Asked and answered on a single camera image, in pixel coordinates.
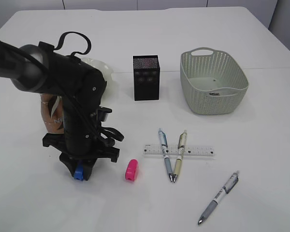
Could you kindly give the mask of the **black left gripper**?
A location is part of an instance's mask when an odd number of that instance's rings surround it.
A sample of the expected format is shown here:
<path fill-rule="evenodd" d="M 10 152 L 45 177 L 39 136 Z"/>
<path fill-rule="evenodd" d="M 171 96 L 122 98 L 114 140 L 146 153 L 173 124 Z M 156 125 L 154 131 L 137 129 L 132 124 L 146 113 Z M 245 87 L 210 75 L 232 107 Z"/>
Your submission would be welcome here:
<path fill-rule="evenodd" d="M 59 160 L 67 167 L 72 178 L 79 160 L 82 160 L 83 179 L 88 181 L 97 159 L 109 158 L 112 162 L 117 161 L 119 149 L 114 145 L 119 140 L 119 131 L 103 127 L 102 122 L 97 121 L 97 109 L 101 107 L 99 97 L 79 98 L 78 102 L 89 122 L 85 123 L 71 102 L 63 97 L 64 133 L 47 133 L 42 143 L 44 147 L 52 146 L 61 151 Z"/>

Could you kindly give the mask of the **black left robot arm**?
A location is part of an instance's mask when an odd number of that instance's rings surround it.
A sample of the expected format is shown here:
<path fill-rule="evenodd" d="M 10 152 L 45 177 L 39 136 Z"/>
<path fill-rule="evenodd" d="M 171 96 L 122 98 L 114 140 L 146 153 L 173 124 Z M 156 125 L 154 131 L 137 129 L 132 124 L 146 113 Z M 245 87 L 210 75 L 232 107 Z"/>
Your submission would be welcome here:
<path fill-rule="evenodd" d="M 47 134 L 43 146 L 61 152 L 59 160 L 77 180 L 89 180 L 98 159 L 116 162 L 116 141 L 123 135 L 102 123 L 112 112 L 101 106 L 107 82 L 102 72 L 83 62 L 81 52 L 58 53 L 57 45 L 39 42 L 20 48 L 0 41 L 0 77 L 24 92 L 41 96 L 41 115 Z"/>

